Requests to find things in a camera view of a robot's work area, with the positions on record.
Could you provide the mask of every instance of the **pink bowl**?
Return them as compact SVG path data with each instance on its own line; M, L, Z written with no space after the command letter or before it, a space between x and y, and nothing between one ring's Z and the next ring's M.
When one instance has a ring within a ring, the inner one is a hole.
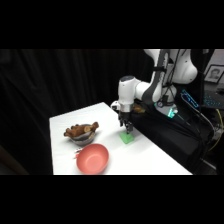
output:
M86 146L77 158L78 169L86 175L96 175L102 172L108 163L109 152L100 144Z

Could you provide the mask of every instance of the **green cube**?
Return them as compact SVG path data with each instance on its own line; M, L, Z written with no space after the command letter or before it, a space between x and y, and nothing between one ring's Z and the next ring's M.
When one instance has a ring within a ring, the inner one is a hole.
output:
M135 140L132 134L127 134L126 132L121 133L119 136L125 144L133 142Z

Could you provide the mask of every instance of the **white tabletop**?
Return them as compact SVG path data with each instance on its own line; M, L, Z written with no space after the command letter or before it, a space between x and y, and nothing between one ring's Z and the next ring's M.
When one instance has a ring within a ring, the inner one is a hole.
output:
M134 128L135 140L124 144L119 134L118 114L105 103L50 118L51 147L54 175L81 175L76 166L75 145L64 137L67 128L76 124L99 123L92 143L104 145L109 151L105 175L191 175L179 163Z

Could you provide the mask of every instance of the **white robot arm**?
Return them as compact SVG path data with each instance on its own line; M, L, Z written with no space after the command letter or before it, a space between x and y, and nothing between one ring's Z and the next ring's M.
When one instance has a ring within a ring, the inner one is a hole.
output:
M168 116L171 108L177 112L174 104L176 88L172 85L172 81L188 84L197 76L197 69L191 62L190 49L144 49L144 51L154 60L151 82L142 82L134 76L121 78L118 90L119 100L111 105L112 109L120 111L120 124L121 126L125 124L128 134L133 130L129 120L135 99L143 101L146 105L156 103L156 109ZM175 65L169 64L170 59L176 62L173 74Z

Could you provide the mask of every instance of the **black background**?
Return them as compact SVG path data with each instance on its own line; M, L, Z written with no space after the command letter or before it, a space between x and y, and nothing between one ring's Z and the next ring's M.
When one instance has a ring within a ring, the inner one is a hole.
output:
M202 49L193 49L198 69L202 59ZM121 77L149 82L152 69L143 49L2 49L0 143L30 174L53 174L49 118L110 105Z

